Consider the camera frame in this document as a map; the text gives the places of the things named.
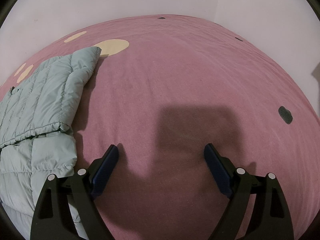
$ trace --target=pink bedsheet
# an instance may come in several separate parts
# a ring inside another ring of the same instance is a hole
[[[76,169],[110,144],[119,147],[119,162],[95,202],[115,239],[208,239],[228,203],[203,158],[209,142],[251,174],[276,174],[300,237],[320,208],[320,123],[290,76],[231,31],[177,15],[84,28],[32,56],[26,67],[34,64],[33,71],[50,57],[109,39],[129,47],[100,58],[73,129]],[[1,98],[18,76],[0,88]],[[291,111],[291,124],[280,117],[280,106]]]

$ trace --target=blue gripper pad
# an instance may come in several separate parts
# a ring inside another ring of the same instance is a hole
[[[92,162],[92,164],[94,164],[95,161],[98,161],[95,164],[100,164],[100,166],[96,167],[96,172],[91,178],[92,190],[90,192],[90,195],[93,199],[102,194],[110,178],[110,175],[118,162],[118,159],[118,148],[114,145],[111,145],[102,158],[94,160]]]
[[[233,190],[231,187],[232,177],[223,166],[221,160],[210,144],[207,144],[204,147],[204,159],[207,162],[207,165],[213,175],[215,182],[218,185],[220,192],[226,195],[227,198],[231,198],[233,196]]]

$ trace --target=black gripper frame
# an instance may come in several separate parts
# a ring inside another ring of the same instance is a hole
[[[94,160],[87,170],[73,176],[48,176],[36,204],[31,226],[31,240],[76,240],[81,238],[73,223],[68,195],[89,240],[114,240],[93,200],[102,194],[119,158],[111,145],[104,156]],[[293,240],[288,205],[273,173],[254,176],[221,157],[212,144],[204,148],[204,158],[221,193],[230,201],[209,240],[234,240],[247,209],[250,194],[256,194],[251,220],[245,236],[238,240]]]
[[[209,143],[204,158],[221,193],[230,200],[209,240],[234,240],[247,209],[250,194],[256,199],[245,236],[238,240],[293,240],[289,208],[273,173],[265,177],[235,168]]]
[[[84,239],[78,235],[70,213],[67,196],[73,195],[88,238],[114,240],[93,200],[102,194],[118,158],[118,148],[110,145],[103,157],[95,159],[87,170],[81,169],[73,176],[64,178],[49,175],[36,204],[30,239]]]

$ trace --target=quilted fabric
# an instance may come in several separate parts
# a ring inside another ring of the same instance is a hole
[[[50,131],[68,131],[101,49],[50,58],[0,103],[0,148]]]
[[[90,47],[44,61],[0,103],[0,201],[26,239],[47,176],[74,172],[71,123],[100,52]],[[71,213],[80,235],[86,237],[72,206]]]

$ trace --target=yellow polka dot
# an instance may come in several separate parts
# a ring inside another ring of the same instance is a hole
[[[32,68],[33,68],[33,65],[27,67],[26,70],[23,71],[23,72],[21,73],[21,75],[19,76],[19,78],[18,78],[18,80],[17,80],[17,83],[20,83],[21,80],[23,80],[23,79],[29,74],[29,72],[30,72],[30,70],[31,70]]]
[[[101,49],[100,56],[111,56],[126,49],[129,46],[129,42],[126,40],[112,39],[99,42],[94,46]]]
[[[19,74],[19,72],[23,69],[23,67],[24,67],[25,65],[26,65],[26,64],[23,64],[23,65],[17,70],[17,72],[14,74],[14,77]]]
[[[69,42],[69,41],[73,41],[74,39],[80,37],[81,35],[85,34],[87,32],[81,32],[81,33],[77,33],[75,35],[72,35],[71,37],[67,38],[64,43]]]

